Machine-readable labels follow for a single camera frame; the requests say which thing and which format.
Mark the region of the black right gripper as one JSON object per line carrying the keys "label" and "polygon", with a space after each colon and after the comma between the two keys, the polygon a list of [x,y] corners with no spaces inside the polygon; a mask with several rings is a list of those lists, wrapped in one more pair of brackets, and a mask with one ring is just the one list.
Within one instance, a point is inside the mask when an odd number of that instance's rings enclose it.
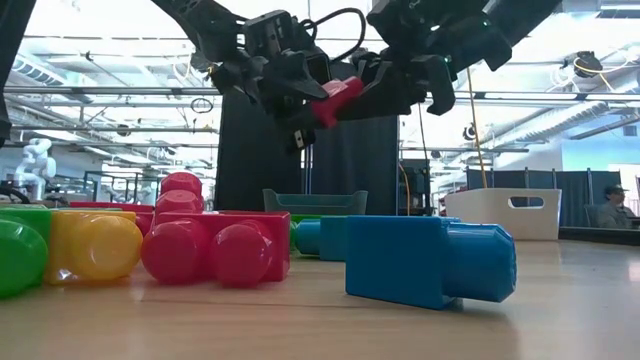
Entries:
{"label": "black right gripper", "polygon": [[337,112],[338,120],[408,115],[430,92],[428,112],[442,115],[455,103],[451,85],[452,41],[446,32],[480,13],[480,0],[375,0],[367,22],[388,44],[383,55],[409,74],[384,74],[388,63],[377,53],[355,55],[358,77],[369,83]]}

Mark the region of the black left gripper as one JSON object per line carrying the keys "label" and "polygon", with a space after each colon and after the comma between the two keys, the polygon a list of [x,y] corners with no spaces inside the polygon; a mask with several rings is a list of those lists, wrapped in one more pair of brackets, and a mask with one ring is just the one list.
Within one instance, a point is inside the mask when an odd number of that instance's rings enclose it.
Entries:
{"label": "black left gripper", "polygon": [[210,50],[209,75],[221,94],[230,90],[244,93],[273,118],[284,135],[285,151],[294,153],[316,141],[319,121],[310,104],[287,114],[285,96],[298,99],[326,99],[328,93],[310,74],[301,51],[286,50],[275,56],[250,56],[240,49]]}

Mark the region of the large blue building block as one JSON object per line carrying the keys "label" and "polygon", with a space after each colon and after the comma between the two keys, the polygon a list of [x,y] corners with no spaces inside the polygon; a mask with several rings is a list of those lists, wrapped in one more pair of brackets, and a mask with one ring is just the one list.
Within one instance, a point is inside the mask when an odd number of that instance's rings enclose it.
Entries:
{"label": "large blue building block", "polygon": [[295,230],[298,251],[323,261],[345,262],[347,254],[347,218],[322,216],[301,221]]}

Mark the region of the blue one-stud block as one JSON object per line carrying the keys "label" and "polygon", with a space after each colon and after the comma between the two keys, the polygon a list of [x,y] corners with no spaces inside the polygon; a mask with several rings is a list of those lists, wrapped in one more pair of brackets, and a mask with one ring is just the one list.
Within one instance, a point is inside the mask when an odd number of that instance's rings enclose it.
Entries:
{"label": "blue one-stud block", "polygon": [[457,218],[349,216],[345,291],[440,310],[459,299],[500,303],[516,288],[512,236]]}

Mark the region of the long red building block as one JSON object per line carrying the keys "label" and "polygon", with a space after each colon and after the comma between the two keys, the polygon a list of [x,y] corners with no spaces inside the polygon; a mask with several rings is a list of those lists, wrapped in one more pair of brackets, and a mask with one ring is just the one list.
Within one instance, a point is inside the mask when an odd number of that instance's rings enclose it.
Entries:
{"label": "long red building block", "polygon": [[72,208],[120,209],[122,211],[134,212],[136,214],[135,223],[143,236],[151,229],[154,216],[154,207],[152,205],[111,202],[71,202],[70,206]]}

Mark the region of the yellow one-stud block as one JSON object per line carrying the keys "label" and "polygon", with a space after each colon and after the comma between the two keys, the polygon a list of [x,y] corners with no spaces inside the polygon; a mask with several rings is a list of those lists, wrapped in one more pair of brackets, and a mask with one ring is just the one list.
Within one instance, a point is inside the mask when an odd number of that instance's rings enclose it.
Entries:
{"label": "yellow one-stud block", "polygon": [[127,277],[140,261],[142,240],[133,212],[55,210],[44,282],[106,283]]}

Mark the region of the green two-stud block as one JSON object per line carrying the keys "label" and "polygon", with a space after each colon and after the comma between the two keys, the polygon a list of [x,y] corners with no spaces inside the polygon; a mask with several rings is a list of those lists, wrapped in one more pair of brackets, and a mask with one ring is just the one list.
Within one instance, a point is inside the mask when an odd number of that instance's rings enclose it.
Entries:
{"label": "green two-stud block", "polygon": [[0,208],[0,299],[38,286],[47,265],[52,211]]}

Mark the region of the black folding partition screen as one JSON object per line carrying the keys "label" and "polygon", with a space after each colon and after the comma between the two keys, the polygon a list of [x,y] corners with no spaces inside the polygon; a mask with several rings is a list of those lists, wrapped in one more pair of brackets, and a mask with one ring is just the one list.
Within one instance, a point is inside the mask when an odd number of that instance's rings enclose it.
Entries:
{"label": "black folding partition screen", "polygon": [[[398,118],[347,121],[316,133],[311,192],[368,192],[368,215],[397,206]],[[236,90],[223,96],[215,185],[218,210],[264,209],[263,191],[304,191],[302,156],[288,154],[276,124]]]}

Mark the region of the teal plastic bin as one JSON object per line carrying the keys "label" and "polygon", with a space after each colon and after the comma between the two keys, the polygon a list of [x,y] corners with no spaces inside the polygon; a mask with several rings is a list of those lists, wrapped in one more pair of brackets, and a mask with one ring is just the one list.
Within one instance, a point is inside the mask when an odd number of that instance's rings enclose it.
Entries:
{"label": "teal plastic bin", "polygon": [[364,215],[368,192],[356,191],[350,195],[278,194],[263,189],[266,212],[286,211],[293,215]]}

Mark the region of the black equipment rack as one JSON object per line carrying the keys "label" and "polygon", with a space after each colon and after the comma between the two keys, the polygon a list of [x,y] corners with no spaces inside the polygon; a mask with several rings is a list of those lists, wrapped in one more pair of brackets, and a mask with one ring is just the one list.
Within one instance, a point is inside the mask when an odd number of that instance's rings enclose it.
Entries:
{"label": "black equipment rack", "polygon": [[398,173],[398,213],[431,216],[430,167],[426,159],[402,159]]}

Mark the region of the white plastic bin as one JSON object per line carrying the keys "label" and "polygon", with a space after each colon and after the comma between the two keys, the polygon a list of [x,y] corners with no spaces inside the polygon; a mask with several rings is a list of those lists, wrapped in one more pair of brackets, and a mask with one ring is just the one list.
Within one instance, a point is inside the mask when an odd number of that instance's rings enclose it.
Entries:
{"label": "white plastic bin", "polygon": [[482,188],[444,197],[449,217],[477,224],[499,224],[515,240],[556,241],[560,189]]}

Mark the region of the dark blue room divider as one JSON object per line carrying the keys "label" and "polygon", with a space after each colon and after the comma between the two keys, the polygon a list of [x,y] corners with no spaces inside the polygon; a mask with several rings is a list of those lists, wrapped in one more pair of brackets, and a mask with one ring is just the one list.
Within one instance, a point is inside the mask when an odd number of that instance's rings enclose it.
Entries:
{"label": "dark blue room divider", "polygon": [[587,205],[605,202],[605,189],[620,185],[620,172],[581,170],[489,170],[485,173],[489,188],[559,189],[561,227],[589,227]]}

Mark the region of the person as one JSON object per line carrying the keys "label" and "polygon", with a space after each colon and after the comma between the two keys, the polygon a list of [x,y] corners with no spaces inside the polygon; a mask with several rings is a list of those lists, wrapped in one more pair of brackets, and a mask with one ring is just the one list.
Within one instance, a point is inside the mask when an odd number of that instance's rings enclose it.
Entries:
{"label": "person", "polygon": [[636,229],[633,218],[636,215],[624,205],[626,189],[620,184],[609,185],[604,190],[606,202],[596,212],[596,225],[606,229]]}

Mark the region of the white humanoid robot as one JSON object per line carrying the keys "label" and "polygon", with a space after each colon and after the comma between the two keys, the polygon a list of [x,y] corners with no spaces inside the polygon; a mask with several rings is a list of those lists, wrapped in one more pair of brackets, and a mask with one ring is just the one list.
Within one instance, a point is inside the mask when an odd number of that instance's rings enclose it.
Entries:
{"label": "white humanoid robot", "polygon": [[46,181],[55,177],[57,163],[49,156],[52,141],[33,138],[22,150],[22,161],[16,168],[14,180],[19,186],[31,187],[31,196],[36,201],[44,197]]}

